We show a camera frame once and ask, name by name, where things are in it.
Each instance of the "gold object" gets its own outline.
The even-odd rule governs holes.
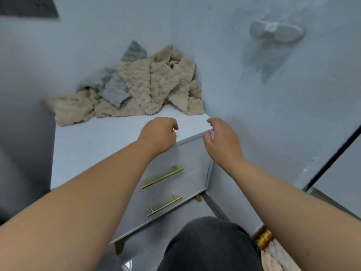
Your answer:
[[[120,253],[123,252],[124,244],[125,244],[125,239],[124,239],[124,238],[121,239],[121,240],[119,240],[119,241],[116,241],[116,242],[114,243],[115,253],[116,253],[117,255],[119,255]]]
[[[201,197],[201,194],[198,194],[195,196],[197,202],[201,202],[202,201],[202,197]]]
[[[168,178],[168,177],[170,177],[170,176],[172,176],[172,175],[174,175],[174,174],[177,174],[178,172],[184,170],[183,167],[177,169],[176,166],[173,166],[172,168],[174,169],[174,171],[173,171],[172,173],[169,173],[169,174],[167,174],[167,175],[165,175],[165,176],[163,176],[163,177],[161,177],[161,178],[159,178],[159,179],[157,179],[157,180],[155,180],[155,181],[153,181],[153,182],[149,182],[148,179],[145,179],[144,182],[146,183],[146,185],[143,185],[143,186],[142,186],[142,190],[143,190],[144,188],[147,188],[147,187],[149,187],[149,186],[151,186],[151,185],[153,185],[153,184],[155,184],[155,183],[157,183],[157,182],[160,182],[160,181],[162,181],[162,180],[164,180],[164,179],[166,179],[166,178]]]
[[[256,240],[256,243],[257,243],[260,250],[264,250],[272,240],[273,240],[273,235],[267,229],[265,232],[263,232],[258,237],[258,239]]]
[[[162,210],[162,209],[165,209],[167,206],[175,203],[176,201],[178,201],[178,200],[180,200],[180,199],[182,198],[182,196],[177,197],[175,194],[173,194],[173,197],[174,197],[174,200],[173,200],[173,201],[167,203],[166,205],[163,205],[161,208],[159,208],[159,209],[157,209],[157,210],[155,210],[155,211],[153,210],[153,208],[151,208],[151,211],[152,211],[152,212],[148,214],[148,217],[150,217],[150,216],[153,215],[153,214],[156,214],[158,211],[160,211],[160,210]]]

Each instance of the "white tabletop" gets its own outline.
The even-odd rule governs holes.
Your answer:
[[[173,117],[177,120],[179,130],[176,145],[212,129],[207,123],[208,115],[188,116],[172,105],[165,105],[154,115],[93,118],[72,126],[56,125],[51,189],[136,141],[143,126],[156,117]]]

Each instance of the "tile floor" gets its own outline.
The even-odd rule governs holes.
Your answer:
[[[156,271],[169,241],[187,222],[203,216],[215,215],[204,199],[189,200],[131,235],[119,256],[110,245],[95,271],[122,271],[129,261],[132,271]]]

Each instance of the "drawer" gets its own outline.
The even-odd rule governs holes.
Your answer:
[[[209,165],[210,157],[205,150],[202,137],[178,145],[154,159],[139,181],[113,240],[133,232],[203,191]],[[142,189],[146,185],[144,179],[154,182],[172,172],[172,166],[184,169]],[[174,201],[173,195],[182,198]],[[148,216],[151,209],[156,211],[160,208],[162,209]]]

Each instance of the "gold handle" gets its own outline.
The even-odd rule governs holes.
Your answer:
[[[153,214],[156,214],[158,211],[160,211],[160,210],[162,210],[162,209],[165,209],[167,206],[175,203],[176,201],[178,201],[178,200],[180,200],[180,199],[182,198],[182,196],[177,197],[177,195],[175,195],[175,194],[173,194],[173,197],[174,197],[174,200],[173,200],[173,201],[167,203],[166,205],[163,205],[161,208],[157,209],[156,211],[154,211],[153,208],[151,208],[151,211],[152,211],[152,212],[148,214],[148,217],[150,217],[150,216],[153,215]]]
[[[155,180],[154,182],[149,182],[148,179],[145,179],[144,181],[146,182],[146,185],[143,185],[143,186],[142,186],[142,190],[143,190],[144,188],[147,188],[147,187],[149,187],[149,186],[151,186],[151,185],[153,185],[153,184],[155,184],[155,183],[157,183],[157,182],[160,182],[161,180],[164,180],[164,179],[166,179],[166,178],[168,178],[168,177],[170,177],[170,176],[172,176],[172,175],[174,175],[174,174],[177,174],[178,172],[184,170],[183,167],[177,169],[176,166],[173,166],[172,168],[174,169],[174,171],[173,171],[172,173],[169,173],[169,174],[167,174],[167,175],[165,175],[165,176],[163,176],[163,177]]]

